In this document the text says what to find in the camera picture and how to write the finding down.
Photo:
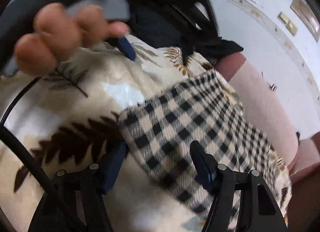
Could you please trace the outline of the person's left hand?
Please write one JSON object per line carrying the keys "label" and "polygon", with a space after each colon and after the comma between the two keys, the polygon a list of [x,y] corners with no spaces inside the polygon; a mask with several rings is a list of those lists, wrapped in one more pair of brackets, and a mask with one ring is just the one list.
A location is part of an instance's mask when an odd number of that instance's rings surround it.
{"label": "person's left hand", "polygon": [[33,33],[16,42],[14,57],[20,71],[36,77],[53,71],[79,47],[89,48],[130,32],[123,22],[108,22],[101,7],[93,4],[71,17],[61,3],[50,3],[36,14],[33,28]]}

